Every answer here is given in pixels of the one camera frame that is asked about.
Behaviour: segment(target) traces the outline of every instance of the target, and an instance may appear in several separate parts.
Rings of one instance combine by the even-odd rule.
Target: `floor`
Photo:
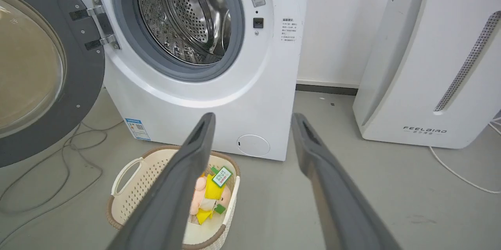
[[[465,184],[440,166],[425,147],[363,140],[354,121],[353,100],[347,95],[297,92],[294,111],[306,115],[402,248],[501,248],[501,195]],[[85,122],[105,128],[120,120],[103,91]],[[99,138],[99,133],[82,135],[75,144],[84,146]],[[62,141],[26,161],[1,168],[0,191],[33,163],[61,147]],[[134,140],[124,125],[112,129],[102,145],[83,152],[104,169],[99,181],[21,228],[0,248],[105,249],[117,232],[105,216],[115,176],[130,160],[158,145]],[[500,148],[499,136],[487,128],[469,147],[437,149],[437,154],[464,177],[496,190],[501,188]],[[232,157],[240,166],[242,181],[223,249],[323,249],[311,186],[299,171],[292,142],[283,163]],[[0,213],[0,239],[24,221],[63,202],[97,175],[75,152],[68,152],[67,159],[71,169],[68,185],[33,211],[7,216]],[[1,209],[19,210],[44,200],[61,183],[64,171],[60,156],[46,161],[6,194]]]

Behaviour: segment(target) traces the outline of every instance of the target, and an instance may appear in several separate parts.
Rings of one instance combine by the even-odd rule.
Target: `metal hinge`
[[[117,50],[120,50],[120,45],[118,44],[117,38],[115,37],[115,32],[111,27],[110,20],[106,14],[106,9],[102,0],[92,0],[93,8],[83,9],[81,11],[74,11],[70,13],[72,20],[78,20],[81,18],[93,17],[97,19],[97,23],[101,27],[99,33],[101,33],[101,38],[99,40],[90,41],[85,44],[88,50],[95,49],[102,45],[107,45],[108,43]]]

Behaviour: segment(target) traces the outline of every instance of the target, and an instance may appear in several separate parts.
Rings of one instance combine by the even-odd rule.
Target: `beige plastic basket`
[[[113,183],[111,197],[108,200],[106,217],[110,224],[121,229],[130,214],[146,194],[156,177],[168,164],[172,156],[179,150],[179,146],[166,145],[146,152],[138,159],[129,162],[118,174]],[[134,174],[127,180],[120,191],[118,186],[125,173],[139,163]],[[182,248],[185,250],[215,250],[220,249],[228,235],[229,226],[233,218],[236,204],[236,194],[240,184],[240,169],[229,156],[219,152],[211,152],[206,173],[214,174],[211,167],[228,168],[234,177],[228,180],[227,186],[231,190],[229,207],[223,214],[214,213],[213,218],[206,220],[203,225],[187,223]]]

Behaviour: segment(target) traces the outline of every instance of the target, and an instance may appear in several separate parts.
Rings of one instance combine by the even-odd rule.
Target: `front-loading washing machine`
[[[284,160],[305,10],[306,0],[0,0],[0,166],[70,132],[103,80],[137,139],[182,144],[214,112],[214,150]]]

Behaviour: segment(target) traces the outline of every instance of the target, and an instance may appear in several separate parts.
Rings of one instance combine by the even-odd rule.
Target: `basket handle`
[[[118,173],[117,177],[115,178],[115,181],[113,182],[113,186],[111,187],[111,196],[116,197],[120,195],[124,189],[129,185],[130,181],[134,178],[134,176],[137,174],[139,169],[141,169],[141,166],[143,165],[144,158],[139,157],[138,159],[134,159],[133,161],[130,161],[129,164],[125,165],[125,167],[122,168],[120,173]],[[122,180],[123,176],[125,173],[132,167],[134,164],[139,163],[139,167],[136,169],[134,174],[129,178],[129,180],[124,184],[122,189],[120,191],[117,191],[118,184],[120,184],[120,181]]]

